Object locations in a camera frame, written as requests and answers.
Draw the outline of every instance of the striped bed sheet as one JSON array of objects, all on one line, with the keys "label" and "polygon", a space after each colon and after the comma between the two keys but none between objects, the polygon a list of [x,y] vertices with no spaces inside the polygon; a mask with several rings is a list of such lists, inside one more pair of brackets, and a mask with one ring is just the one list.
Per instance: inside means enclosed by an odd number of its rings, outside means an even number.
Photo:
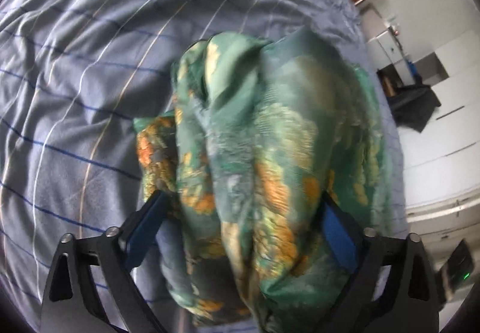
[{"label": "striped bed sheet", "polygon": [[[172,61],[222,31],[278,40],[302,26],[375,81],[395,175],[394,229],[404,235],[397,130],[350,0],[0,2],[0,284],[35,330],[61,235],[97,236],[142,205],[132,119],[168,107]],[[133,278],[167,329],[187,331],[160,259],[155,244]],[[122,327],[99,270],[94,280],[112,323]],[[211,331],[254,330],[246,322]]]}]

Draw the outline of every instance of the silver bolt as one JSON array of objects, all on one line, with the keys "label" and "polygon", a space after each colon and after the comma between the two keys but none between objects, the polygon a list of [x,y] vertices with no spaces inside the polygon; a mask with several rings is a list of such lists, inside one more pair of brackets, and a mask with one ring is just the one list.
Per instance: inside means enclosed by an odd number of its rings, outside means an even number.
[{"label": "silver bolt", "polygon": [[119,232],[120,229],[118,227],[112,226],[106,230],[105,234],[107,237],[115,237]]},{"label": "silver bolt", "polygon": [[73,235],[73,234],[71,234],[71,233],[66,233],[66,234],[64,234],[64,235],[62,236],[62,238],[60,239],[60,242],[61,242],[62,244],[66,244],[67,242],[72,241],[73,238],[74,238],[74,235]]},{"label": "silver bolt", "polygon": [[377,232],[375,229],[372,229],[371,227],[366,227],[363,229],[363,234],[366,235],[367,237],[375,237],[377,235]]},{"label": "silver bolt", "polygon": [[417,233],[410,233],[409,237],[413,242],[420,242],[422,240]]}]

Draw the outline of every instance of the green cloth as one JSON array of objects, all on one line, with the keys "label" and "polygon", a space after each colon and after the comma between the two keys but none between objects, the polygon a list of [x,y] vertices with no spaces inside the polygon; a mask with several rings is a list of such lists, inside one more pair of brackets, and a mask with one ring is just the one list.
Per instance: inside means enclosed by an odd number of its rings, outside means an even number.
[{"label": "green cloth", "polygon": [[171,295],[198,325],[252,314],[264,332],[310,332],[348,278],[311,226],[321,193],[390,233],[368,74],[302,29],[215,35],[171,75],[174,112],[135,121],[145,198],[172,194],[159,237]]}]

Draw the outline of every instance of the gray blue fabric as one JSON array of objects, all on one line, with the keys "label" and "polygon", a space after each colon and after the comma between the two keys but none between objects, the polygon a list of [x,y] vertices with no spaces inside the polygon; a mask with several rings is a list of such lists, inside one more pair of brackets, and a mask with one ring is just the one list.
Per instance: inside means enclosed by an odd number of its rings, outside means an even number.
[{"label": "gray blue fabric", "polygon": [[[278,40],[303,25],[369,71],[392,153],[394,229],[406,232],[402,154],[350,0],[3,0],[0,2],[0,281],[39,328],[58,239],[97,236],[141,204],[134,117],[169,106],[170,64],[224,31]],[[133,275],[171,331],[158,240]],[[94,272],[112,322],[105,281]],[[216,332],[254,325],[215,328]]]}]

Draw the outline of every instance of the bed sheet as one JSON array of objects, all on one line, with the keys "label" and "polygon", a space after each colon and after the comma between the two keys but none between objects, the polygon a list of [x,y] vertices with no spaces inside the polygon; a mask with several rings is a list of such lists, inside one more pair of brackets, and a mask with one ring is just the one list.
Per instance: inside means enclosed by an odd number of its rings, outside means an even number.
[{"label": "bed sheet", "polygon": [[[219,32],[278,40],[302,26],[375,81],[394,174],[392,220],[405,235],[397,130],[350,0],[0,2],[0,282],[34,329],[61,235],[97,236],[141,206],[132,119],[169,106],[172,61]],[[185,314],[166,300],[160,259],[153,246],[134,280],[170,330],[186,329]],[[94,278],[121,326],[99,270]]]}]

